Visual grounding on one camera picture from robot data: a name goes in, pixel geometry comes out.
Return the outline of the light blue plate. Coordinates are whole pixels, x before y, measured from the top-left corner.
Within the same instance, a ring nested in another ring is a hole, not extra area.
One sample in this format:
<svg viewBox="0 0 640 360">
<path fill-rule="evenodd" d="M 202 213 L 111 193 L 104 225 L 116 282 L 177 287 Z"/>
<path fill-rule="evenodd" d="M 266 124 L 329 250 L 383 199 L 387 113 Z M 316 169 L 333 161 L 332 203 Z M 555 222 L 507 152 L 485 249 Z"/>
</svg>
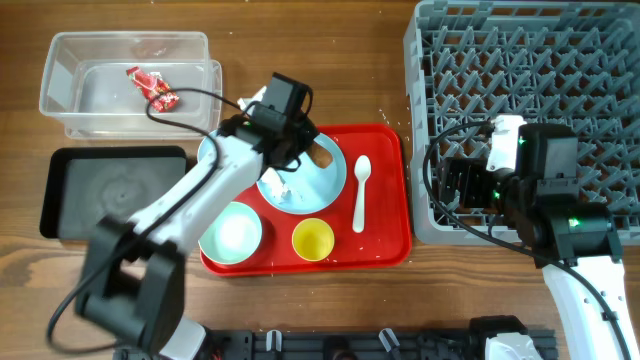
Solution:
<svg viewBox="0 0 640 360">
<path fill-rule="evenodd" d="M 302 195 L 301 200 L 278 203 L 260 182 L 261 178 L 257 181 L 257 188 L 263 198 L 276 209 L 294 215 L 316 213 L 331 205 L 342 192 L 347 177 L 347 165 L 342 150 L 325 134 L 319 134 L 314 141 L 333 156 L 333 162 L 327 168 L 315 166 L 307 153 L 303 153 L 300 156 L 302 165 L 295 172 L 275 170 L 287 185 Z"/>
</svg>

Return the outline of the white plastic spoon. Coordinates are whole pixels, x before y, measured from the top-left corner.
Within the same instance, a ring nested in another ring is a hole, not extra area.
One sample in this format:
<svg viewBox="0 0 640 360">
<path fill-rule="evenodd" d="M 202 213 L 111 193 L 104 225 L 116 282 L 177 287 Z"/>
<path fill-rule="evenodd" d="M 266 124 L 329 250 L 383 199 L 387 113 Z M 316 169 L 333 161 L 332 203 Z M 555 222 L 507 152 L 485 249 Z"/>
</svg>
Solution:
<svg viewBox="0 0 640 360">
<path fill-rule="evenodd" d="M 366 181 L 370 177 L 371 172 L 372 166 L 369 157 L 366 155 L 359 156 L 354 167 L 354 174 L 357 180 L 357 194 L 352 229 L 355 233 L 362 233 L 364 230 Z"/>
</svg>

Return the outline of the red snack wrapper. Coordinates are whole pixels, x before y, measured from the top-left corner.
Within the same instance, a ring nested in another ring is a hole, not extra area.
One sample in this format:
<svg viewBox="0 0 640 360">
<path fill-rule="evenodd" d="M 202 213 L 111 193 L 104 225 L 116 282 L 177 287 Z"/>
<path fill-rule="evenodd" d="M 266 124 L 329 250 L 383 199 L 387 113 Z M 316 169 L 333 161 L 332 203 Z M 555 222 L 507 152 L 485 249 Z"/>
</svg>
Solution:
<svg viewBox="0 0 640 360">
<path fill-rule="evenodd" d="M 147 73 L 135 66 L 127 69 L 126 75 L 157 112 L 168 112 L 179 103 L 179 96 L 158 73 Z"/>
</svg>

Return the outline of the yellow plastic cup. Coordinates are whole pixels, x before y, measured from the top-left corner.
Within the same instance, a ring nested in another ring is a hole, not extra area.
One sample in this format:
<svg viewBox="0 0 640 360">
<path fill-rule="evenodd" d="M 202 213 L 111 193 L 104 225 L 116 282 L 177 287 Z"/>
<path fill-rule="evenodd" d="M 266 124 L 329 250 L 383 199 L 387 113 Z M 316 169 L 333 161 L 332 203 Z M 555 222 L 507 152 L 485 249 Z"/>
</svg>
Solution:
<svg viewBox="0 0 640 360">
<path fill-rule="evenodd" d="M 333 251 L 335 236 L 331 226 L 322 219 L 308 218 L 299 222 L 292 232 L 292 246 L 305 261 L 318 262 Z"/>
</svg>

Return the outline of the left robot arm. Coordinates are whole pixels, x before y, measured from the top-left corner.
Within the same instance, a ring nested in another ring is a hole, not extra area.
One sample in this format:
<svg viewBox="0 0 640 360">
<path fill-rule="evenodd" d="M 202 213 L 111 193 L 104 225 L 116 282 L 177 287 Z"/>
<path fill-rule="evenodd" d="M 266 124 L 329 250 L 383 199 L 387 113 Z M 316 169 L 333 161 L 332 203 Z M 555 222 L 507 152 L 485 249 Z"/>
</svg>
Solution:
<svg viewBox="0 0 640 360">
<path fill-rule="evenodd" d="M 311 88 L 279 73 L 263 97 L 208 134 L 213 150 L 128 220 L 100 220 L 65 302 L 119 343 L 150 356 L 212 359 L 207 328 L 184 315 L 186 260 L 221 212 L 269 169 L 294 172 L 317 128 Z"/>
</svg>

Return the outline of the orange carrot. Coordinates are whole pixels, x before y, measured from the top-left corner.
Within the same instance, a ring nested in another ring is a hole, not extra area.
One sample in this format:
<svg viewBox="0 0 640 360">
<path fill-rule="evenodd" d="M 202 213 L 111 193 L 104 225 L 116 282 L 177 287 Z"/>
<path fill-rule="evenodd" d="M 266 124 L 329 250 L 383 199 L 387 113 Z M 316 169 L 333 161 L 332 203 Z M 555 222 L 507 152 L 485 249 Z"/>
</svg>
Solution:
<svg viewBox="0 0 640 360">
<path fill-rule="evenodd" d="M 333 156 L 331 153 L 319 145 L 313 143 L 306 151 L 313 164 L 319 168 L 327 168 L 333 162 Z"/>
</svg>

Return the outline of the light blue rice bowl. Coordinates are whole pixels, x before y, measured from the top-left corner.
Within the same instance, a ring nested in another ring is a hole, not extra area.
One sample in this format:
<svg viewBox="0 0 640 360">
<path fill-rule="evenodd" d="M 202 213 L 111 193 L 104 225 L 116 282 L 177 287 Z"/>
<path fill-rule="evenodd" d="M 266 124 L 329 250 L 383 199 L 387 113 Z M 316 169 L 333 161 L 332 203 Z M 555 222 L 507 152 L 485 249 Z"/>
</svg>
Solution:
<svg viewBox="0 0 640 360">
<path fill-rule="evenodd" d="M 203 138 L 197 151 L 197 165 L 195 169 L 199 172 L 205 172 L 205 166 L 210 165 L 213 169 L 218 168 L 219 163 L 219 140 L 217 137 L 217 131 L 209 133 Z"/>
</svg>

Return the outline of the white tissue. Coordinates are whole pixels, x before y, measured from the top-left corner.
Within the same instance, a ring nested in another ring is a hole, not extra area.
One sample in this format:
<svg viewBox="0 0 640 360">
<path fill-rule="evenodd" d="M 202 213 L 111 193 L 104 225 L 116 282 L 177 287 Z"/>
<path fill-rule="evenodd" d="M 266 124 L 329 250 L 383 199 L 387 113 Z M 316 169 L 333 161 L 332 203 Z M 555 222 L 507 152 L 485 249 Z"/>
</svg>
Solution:
<svg viewBox="0 0 640 360">
<path fill-rule="evenodd" d="M 302 199 L 302 195 L 285 183 L 282 177 L 273 169 L 268 168 L 262 175 L 260 182 L 267 188 L 270 195 L 278 203 Z"/>
</svg>

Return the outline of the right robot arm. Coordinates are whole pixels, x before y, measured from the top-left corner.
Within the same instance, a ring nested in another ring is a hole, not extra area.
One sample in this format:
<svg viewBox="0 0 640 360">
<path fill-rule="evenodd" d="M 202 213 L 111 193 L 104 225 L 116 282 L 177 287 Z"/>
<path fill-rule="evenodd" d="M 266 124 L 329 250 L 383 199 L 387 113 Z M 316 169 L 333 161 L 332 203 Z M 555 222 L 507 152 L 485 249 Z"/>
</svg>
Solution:
<svg viewBox="0 0 640 360">
<path fill-rule="evenodd" d="M 533 258 L 543 272 L 574 359 L 636 359 L 639 346 L 624 284 L 623 247 L 607 206 L 579 198 L 578 139 L 561 124 L 507 130 L 486 122 L 494 165 L 445 158 L 436 188 L 438 210 L 455 194 L 467 208 L 493 208 L 521 241 L 476 236 Z"/>
</svg>

